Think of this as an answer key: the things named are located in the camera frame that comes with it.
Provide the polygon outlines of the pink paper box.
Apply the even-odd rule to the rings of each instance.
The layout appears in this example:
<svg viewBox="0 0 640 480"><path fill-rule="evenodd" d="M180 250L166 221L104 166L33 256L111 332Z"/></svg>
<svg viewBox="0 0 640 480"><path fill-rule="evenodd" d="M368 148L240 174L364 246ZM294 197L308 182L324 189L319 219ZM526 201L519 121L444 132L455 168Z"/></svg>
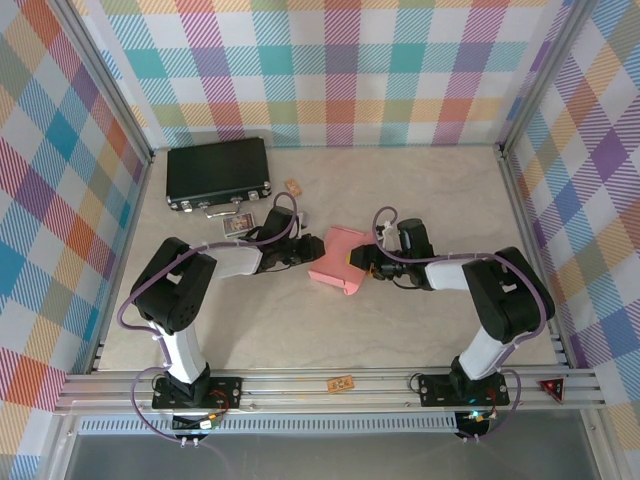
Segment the pink paper box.
<svg viewBox="0 0 640 480"><path fill-rule="evenodd" d="M325 238L325 255L313 261L308 274L312 280L339 288L345 295L355 294L365 272L349 263L351 251L373 243L371 233L340 226L329 228Z"/></svg>

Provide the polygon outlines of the purple playing card box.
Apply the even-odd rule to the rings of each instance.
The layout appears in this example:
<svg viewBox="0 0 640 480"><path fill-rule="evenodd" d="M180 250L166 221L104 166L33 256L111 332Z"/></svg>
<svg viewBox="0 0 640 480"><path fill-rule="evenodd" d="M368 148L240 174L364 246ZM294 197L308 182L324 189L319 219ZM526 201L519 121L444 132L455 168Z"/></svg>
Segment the purple playing card box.
<svg viewBox="0 0 640 480"><path fill-rule="evenodd" d="M240 236L255 227L251 212L226 216L222 219L223 233L226 238Z"/></svg>

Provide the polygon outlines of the black briefcase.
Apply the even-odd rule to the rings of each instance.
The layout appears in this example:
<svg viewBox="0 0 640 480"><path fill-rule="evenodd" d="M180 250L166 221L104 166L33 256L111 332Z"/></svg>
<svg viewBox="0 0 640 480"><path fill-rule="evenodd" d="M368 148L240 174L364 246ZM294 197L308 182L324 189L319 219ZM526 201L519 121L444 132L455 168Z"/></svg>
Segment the black briefcase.
<svg viewBox="0 0 640 480"><path fill-rule="evenodd" d="M167 154L166 201L174 211L239 207L271 193L266 144L260 137L174 148Z"/></svg>

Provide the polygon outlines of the grey metal panel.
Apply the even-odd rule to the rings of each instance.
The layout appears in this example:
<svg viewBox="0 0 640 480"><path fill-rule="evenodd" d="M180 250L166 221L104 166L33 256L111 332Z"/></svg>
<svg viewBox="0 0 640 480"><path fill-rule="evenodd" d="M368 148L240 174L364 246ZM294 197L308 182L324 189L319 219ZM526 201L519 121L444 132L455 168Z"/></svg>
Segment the grey metal panel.
<svg viewBox="0 0 640 480"><path fill-rule="evenodd" d="M578 440L555 448L506 435L230 435L212 449L144 435L82 435L63 480L601 480Z"/></svg>

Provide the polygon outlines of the red triangle button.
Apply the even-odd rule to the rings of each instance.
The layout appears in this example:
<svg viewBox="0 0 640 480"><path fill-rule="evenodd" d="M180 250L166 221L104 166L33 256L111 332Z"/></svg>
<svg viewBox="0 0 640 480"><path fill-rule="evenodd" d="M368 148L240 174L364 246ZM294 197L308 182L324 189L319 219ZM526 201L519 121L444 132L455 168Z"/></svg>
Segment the red triangle button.
<svg viewBox="0 0 640 480"><path fill-rule="evenodd" d="M564 403L564 395L565 395L565 379L564 378L540 380L538 382L538 385L554 401L556 401L559 404Z"/></svg>

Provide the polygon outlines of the aluminium side rail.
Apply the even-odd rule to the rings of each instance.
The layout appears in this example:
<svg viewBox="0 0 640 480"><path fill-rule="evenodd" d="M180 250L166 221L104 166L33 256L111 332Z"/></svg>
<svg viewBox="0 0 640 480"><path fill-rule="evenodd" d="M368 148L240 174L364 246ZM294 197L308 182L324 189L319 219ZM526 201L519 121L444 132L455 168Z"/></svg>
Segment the aluminium side rail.
<svg viewBox="0 0 640 480"><path fill-rule="evenodd" d="M519 235L523 243L524 255L532 265L543 285L547 288L552 300L556 303L557 299L553 288L548 279L548 275L544 269L542 256L539 245L535 237L534 229L530 221L524 196L521 193L514 166L507 153L504 153L500 145L495 148L498 167L505 184L507 195L511 208L513 210L515 221L519 230ZM556 354L557 363L563 368L574 367L574 355L571 345L566 343L565 331L559 316L559 307L556 307L555 315L547 321L546 330L549 332L551 344Z"/></svg>
<svg viewBox="0 0 640 480"><path fill-rule="evenodd" d="M87 357L81 369L82 374L91 374L95 369L95 362L99 357L98 351L103 347L104 341L108 334L111 321L118 309L118 295L122 285L129 253L133 243L137 222L140 217L142 205L148 188L150 175L153 170L155 158L152 157L146 162L142 169L141 182L134 197L133 207L126 224L126 231L122 243L122 249L115 263L114 277L110 283L106 304L103 308L101 316L98 318L93 334L91 336Z"/></svg>

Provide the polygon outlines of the aluminium rail with arm bases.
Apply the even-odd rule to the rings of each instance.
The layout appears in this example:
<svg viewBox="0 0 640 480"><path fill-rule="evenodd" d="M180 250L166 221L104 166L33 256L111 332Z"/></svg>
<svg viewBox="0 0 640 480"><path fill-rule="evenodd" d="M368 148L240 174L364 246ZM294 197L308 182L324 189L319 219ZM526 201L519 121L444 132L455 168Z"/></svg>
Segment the aluminium rail with arm bases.
<svg viewBox="0 0 640 480"><path fill-rule="evenodd" d="M562 366L514 366L521 380L522 410L599 409L605 398L595 372ZM420 401L408 386L407 368L250 369L213 371L215 377L240 377L242 394L237 413L390 413L417 412ZM327 381L351 375L353 390L329 394ZM71 375L62 387L57 414L130 413L134 371L98 371ZM565 379L564 403L545 393L538 382Z"/></svg>

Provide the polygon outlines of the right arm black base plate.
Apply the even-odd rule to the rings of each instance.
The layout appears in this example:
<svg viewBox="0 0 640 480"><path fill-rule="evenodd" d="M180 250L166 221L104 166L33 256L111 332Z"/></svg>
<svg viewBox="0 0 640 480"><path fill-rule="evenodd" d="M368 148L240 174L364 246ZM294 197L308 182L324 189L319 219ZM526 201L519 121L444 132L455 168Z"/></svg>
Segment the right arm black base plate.
<svg viewBox="0 0 640 480"><path fill-rule="evenodd" d="M508 406L510 397L505 377L499 373L481 380L468 380L453 373L420 375L422 407Z"/></svg>

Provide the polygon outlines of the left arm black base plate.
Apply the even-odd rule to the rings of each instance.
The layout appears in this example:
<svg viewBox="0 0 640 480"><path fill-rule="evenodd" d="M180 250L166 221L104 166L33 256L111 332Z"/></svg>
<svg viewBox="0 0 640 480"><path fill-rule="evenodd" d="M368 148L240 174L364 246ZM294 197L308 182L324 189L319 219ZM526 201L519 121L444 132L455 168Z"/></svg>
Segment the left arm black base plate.
<svg viewBox="0 0 640 480"><path fill-rule="evenodd" d="M242 394L240 377L203 377L193 384L170 376L152 383L152 408L159 409L238 409Z"/></svg>

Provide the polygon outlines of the aluminium frame post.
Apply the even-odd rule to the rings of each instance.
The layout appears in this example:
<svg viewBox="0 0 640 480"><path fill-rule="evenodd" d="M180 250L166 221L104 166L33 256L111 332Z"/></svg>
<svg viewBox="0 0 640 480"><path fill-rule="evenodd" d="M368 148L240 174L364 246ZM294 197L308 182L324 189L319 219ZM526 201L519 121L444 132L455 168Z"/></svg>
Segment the aluminium frame post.
<svg viewBox="0 0 640 480"><path fill-rule="evenodd" d="M121 123L124 133L133 145L136 153L152 164L154 150L146 139L142 129L117 86L100 50L95 44L88 28L77 12L72 0L45 0L69 36L70 42L78 52L81 61L105 100L115 118Z"/></svg>
<svg viewBox="0 0 640 480"><path fill-rule="evenodd" d="M586 20L599 0L549 0L506 97L505 119L496 137L496 151L509 156L547 88L555 79Z"/></svg>

